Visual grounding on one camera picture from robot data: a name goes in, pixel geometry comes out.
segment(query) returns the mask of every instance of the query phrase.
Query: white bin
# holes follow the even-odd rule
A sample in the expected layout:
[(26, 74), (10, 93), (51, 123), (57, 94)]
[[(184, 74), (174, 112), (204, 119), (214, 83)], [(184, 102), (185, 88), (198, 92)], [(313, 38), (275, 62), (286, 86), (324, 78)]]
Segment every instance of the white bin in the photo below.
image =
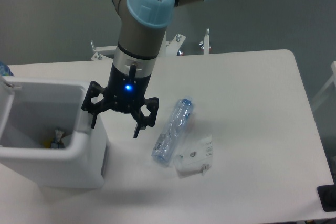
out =
[[(88, 87), (80, 81), (0, 78), (0, 163), (39, 186), (101, 187), (109, 141), (101, 118), (91, 129), (92, 115), (81, 110)], [(46, 149), (42, 142), (56, 128), (72, 135), (70, 145)]]

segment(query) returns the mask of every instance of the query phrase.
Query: clear plastic bottle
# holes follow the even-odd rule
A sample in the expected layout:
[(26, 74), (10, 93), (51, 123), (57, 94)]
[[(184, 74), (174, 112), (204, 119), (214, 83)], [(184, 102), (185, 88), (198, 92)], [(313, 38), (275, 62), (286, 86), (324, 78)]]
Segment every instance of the clear plastic bottle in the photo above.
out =
[(160, 163), (168, 164), (187, 125), (194, 106), (190, 97), (178, 100), (166, 125), (156, 142), (152, 156)]
[(14, 76), (10, 68), (0, 61), (0, 76)]

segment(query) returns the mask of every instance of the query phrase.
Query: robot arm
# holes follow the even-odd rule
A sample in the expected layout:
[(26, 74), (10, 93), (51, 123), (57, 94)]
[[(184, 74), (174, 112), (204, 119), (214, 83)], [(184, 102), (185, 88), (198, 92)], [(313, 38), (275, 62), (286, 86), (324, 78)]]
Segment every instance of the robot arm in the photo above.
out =
[[(137, 122), (134, 138), (140, 130), (155, 125), (158, 98), (144, 97), (158, 56), (166, 28), (171, 22), (175, 6), (200, 0), (112, 0), (122, 26), (108, 85), (103, 88), (91, 82), (82, 105), (84, 111), (97, 115), (108, 109), (130, 113)], [(103, 94), (103, 99), (91, 99)], [(144, 116), (141, 107), (151, 112)]]

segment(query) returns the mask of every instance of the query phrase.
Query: black object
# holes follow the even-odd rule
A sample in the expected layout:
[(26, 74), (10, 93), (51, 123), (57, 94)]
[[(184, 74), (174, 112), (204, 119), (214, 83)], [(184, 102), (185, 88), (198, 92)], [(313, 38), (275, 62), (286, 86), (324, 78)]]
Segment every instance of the black object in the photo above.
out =
[[(82, 110), (93, 115), (91, 128), (95, 128), (97, 115), (109, 109), (132, 115), (137, 122), (134, 138), (138, 137), (140, 130), (146, 129), (147, 126), (155, 126), (159, 99), (157, 97), (149, 99), (144, 97), (151, 76), (135, 78), (136, 71), (136, 65), (131, 65), (127, 76), (112, 65), (106, 88), (95, 81), (91, 81), (81, 107)], [(98, 97), (100, 94), (103, 95), (103, 99), (97, 103), (92, 103), (91, 99)], [(144, 116), (141, 111), (141, 107), (144, 105), (150, 111), (149, 116)]]
[(336, 211), (336, 185), (319, 186), (317, 188), (322, 208), (325, 212)]
[(155, 59), (158, 55), (152, 55), (152, 56), (142, 56), (142, 55), (137, 55), (137, 54), (133, 54), (132, 52), (127, 51), (122, 45), (119, 44), (118, 42), (118, 48), (120, 49), (120, 51), (122, 51), (124, 54), (131, 56), (135, 59), (139, 59), (139, 60), (153, 60)]
[(335, 224), (336, 223), (336, 218), (328, 219), (322, 222), (321, 224)]

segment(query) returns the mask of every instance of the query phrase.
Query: white table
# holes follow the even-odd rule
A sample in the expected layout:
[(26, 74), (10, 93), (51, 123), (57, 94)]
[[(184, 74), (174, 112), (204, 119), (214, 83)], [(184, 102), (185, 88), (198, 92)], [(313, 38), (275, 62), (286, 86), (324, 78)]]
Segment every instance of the white table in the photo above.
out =
[[(96, 80), (112, 61), (11, 66), (19, 77)], [(179, 178), (151, 158), (178, 98), (196, 104), (195, 130), (211, 133), (213, 167)], [(271, 223), (335, 217), (317, 186), (332, 184), (300, 74), (287, 50), (159, 58), (146, 93), (156, 126), (133, 139), (131, 115), (102, 114), (110, 142), (101, 189), (39, 188), (0, 166), (1, 223)]]

